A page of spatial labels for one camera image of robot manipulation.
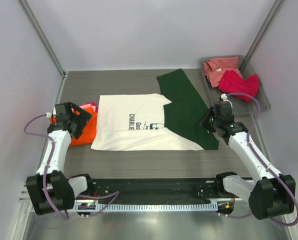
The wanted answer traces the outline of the white green raglan t shirt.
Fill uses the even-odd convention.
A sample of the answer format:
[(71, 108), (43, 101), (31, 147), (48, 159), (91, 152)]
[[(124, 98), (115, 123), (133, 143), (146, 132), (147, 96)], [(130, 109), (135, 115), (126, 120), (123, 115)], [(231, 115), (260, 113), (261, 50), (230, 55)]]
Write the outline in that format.
[(101, 95), (97, 151), (217, 150), (199, 123), (208, 108), (182, 69), (157, 77), (160, 93)]

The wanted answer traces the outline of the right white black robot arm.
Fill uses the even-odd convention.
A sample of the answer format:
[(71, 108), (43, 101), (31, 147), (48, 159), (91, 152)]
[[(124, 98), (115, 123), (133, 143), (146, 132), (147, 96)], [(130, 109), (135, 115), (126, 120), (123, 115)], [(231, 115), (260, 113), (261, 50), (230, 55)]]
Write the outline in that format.
[(216, 102), (206, 112), (200, 125), (225, 141), (240, 157), (253, 180), (244, 180), (234, 172), (217, 174), (214, 185), (217, 196), (237, 196), (248, 203), (251, 213), (258, 220), (298, 211), (294, 178), (283, 175), (254, 145), (249, 130), (243, 123), (235, 121), (230, 102)]

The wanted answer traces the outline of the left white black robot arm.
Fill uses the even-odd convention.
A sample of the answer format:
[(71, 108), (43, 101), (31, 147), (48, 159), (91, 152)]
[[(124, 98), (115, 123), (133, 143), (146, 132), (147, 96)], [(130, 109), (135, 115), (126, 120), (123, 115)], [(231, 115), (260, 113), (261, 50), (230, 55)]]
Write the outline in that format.
[(65, 102), (43, 114), (50, 121), (43, 160), (33, 176), (26, 179), (26, 188), (35, 213), (57, 213), (64, 219), (76, 198), (91, 199), (95, 187), (87, 173), (66, 178), (63, 170), (69, 147), (91, 143), (96, 135), (97, 108), (94, 103), (76, 105)]

